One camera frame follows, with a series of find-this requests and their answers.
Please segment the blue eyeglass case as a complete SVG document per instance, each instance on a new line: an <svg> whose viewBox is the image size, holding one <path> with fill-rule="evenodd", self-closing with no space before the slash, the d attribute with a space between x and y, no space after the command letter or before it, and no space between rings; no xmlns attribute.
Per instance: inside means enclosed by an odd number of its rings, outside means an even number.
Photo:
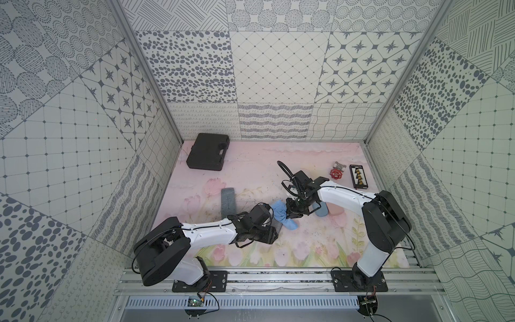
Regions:
<svg viewBox="0 0 515 322"><path fill-rule="evenodd" d="M329 209L326 203L320 202L316 203L314 206L315 214L318 217L325 217L329 214Z"/></svg>

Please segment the blue microfiber cloth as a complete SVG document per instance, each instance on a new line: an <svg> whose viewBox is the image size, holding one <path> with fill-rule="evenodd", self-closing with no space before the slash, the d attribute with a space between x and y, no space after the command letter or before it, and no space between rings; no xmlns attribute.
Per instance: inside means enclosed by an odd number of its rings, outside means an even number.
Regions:
<svg viewBox="0 0 515 322"><path fill-rule="evenodd" d="M283 201L276 201L271 205L274 211L274 218L276 221L281 223L286 229L294 231L299 228L298 224L287 217L287 206Z"/></svg>

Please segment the pink eyeglass case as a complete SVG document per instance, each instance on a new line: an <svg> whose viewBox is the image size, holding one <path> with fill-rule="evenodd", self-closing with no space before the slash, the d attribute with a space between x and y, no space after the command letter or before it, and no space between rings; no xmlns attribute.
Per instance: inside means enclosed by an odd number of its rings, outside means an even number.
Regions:
<svg viewBox="0 0 515 322"><path fill-rule="evenodd" d="M345 209L332 203L328 203L327 208L330 215L341 215L345 213Z"/></svg>

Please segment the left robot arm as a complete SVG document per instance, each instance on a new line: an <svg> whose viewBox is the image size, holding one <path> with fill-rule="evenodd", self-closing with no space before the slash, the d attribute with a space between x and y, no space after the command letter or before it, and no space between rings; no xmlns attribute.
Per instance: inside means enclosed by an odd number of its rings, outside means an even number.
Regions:
<svg viewBox="0 0 515 322"><path fill-rule="evenodd" d="M217 245L245 248L254 242L271 245L278 238L273 220L274 210L266 203L206 224L186 224L170 217L135 243L132 269L139 273L145 287L170 277L204 290L211 272L200 256L192 256L191 250Z"/></svg>

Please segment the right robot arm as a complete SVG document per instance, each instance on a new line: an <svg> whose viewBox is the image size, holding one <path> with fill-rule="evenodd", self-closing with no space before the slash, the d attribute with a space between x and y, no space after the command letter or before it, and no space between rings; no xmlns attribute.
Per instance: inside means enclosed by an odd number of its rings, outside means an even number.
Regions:
<svg viewBox="0 0 515 322"><path fill-rule="evenodd" d="M317 213L328 204L352 211L364 220L369 244L354 264L355 279L370 280L378 275L398 244L408 237L412 225L394 196L387 192L365 193L347 188L325 177L309 178L303 171L285 170L292 195L286 200L286 217L300 218Z"/></svg>

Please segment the black plastic tool case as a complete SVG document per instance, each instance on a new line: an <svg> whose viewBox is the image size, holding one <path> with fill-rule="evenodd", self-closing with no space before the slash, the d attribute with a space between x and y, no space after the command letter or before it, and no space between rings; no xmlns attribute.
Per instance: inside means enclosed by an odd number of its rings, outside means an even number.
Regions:
<svg viewBox="0 0 515 322"><path fill-rule="evenodd" d="M200 133L186 164L190 169L221 171L229 145L228 135Z"/></svg>

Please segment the black box with figures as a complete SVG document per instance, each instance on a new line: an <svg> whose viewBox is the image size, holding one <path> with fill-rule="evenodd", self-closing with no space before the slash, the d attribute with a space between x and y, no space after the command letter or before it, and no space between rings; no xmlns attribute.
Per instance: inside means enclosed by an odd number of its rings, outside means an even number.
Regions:
<svg viewBox="0 0 515 322"><path fill-rule="evenodd" d="M355 189L368 189L364 167L358 164L349 165L352 183Z"/></svg>

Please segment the left controller board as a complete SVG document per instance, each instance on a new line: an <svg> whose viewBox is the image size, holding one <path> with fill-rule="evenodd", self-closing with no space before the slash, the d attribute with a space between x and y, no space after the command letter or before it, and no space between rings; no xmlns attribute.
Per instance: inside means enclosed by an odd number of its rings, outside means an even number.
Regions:
<svg viewBox="0 0 515 322"><path fill-rule="evenodd" d="M206 311L204 302L198 297L189 297L185 313L189 317L199 317Z"/></svg>

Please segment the controller board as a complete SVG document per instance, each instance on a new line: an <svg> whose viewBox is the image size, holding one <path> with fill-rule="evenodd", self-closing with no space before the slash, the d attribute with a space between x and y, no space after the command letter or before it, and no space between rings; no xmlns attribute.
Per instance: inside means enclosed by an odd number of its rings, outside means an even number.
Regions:
<svg viewBox="0 0 515 322"><path fill-rule="evenodd" d="M204 302L198 297L189 297L185 313L189 317L199 317L206 311Z"/></svg>
<svg viewBox="0 0 515 322"><path fill-rule="evenodd" d="M365 317L373 316L378 310L376 297L358 297L358 305L358 313Z"/></svg>

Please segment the right controller board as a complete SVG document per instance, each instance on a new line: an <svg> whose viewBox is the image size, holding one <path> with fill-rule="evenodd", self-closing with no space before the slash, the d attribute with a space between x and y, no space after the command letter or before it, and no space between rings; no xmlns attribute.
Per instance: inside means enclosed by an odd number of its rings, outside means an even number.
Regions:
<svg viewBox="0 0 515 322"><path fill-rule="evenodd" d="M365 317L373 316L378 310L376 297L358 297L358 305L358 313Z"/></svg>

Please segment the white vent grille strip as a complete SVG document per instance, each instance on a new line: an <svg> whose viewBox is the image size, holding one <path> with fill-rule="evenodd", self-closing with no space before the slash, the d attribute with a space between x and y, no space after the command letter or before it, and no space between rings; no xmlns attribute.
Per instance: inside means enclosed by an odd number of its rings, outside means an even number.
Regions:
<svg viewBox="0 0 515 322"><path fill-rule="evenodd" d="M126 309L185 309L189 297L194 296L132 296ZM356 296L207 296L205 309L358 309Z"/></svg>

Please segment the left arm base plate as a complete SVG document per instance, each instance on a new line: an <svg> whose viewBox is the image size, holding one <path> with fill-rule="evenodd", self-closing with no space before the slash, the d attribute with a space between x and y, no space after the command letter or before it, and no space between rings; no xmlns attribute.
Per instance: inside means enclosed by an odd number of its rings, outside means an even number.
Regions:
<svg viewBox="0 0 515 322"><path fill-rule="evenodd" d="M226 270L210 271L208 275L203 276L193 285L175 280L172 292L225 292L227 287L227 278L228 271Z"/></svg>

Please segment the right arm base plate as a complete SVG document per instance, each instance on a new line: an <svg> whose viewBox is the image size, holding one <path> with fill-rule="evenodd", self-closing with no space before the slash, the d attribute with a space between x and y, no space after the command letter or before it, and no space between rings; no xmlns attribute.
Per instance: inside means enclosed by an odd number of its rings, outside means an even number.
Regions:
<svg viewBox="0 0 515 322"><path fill-rule="evenodd" d="M388 292L382 271L368 277L358 271L334 268L330 275L335 292Z"/></svg>

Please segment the aluminium rail frame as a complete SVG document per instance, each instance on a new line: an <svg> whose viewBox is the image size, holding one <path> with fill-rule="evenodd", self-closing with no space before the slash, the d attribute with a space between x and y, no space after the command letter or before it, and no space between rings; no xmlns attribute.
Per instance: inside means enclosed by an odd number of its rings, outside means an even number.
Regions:
<svg viewBox="0 0 515 322"><path fill-rule="evenodd" d="M329 268L229 268L213 270L228 272L225 295L323 294L334 293ZM386 295L443 295L445 290L436 272L430 268L385 268L382 270L388 286ZM145 287L136 273L127 269L115 285L115 295L165 295L172 292L174 281Z"/></svg>

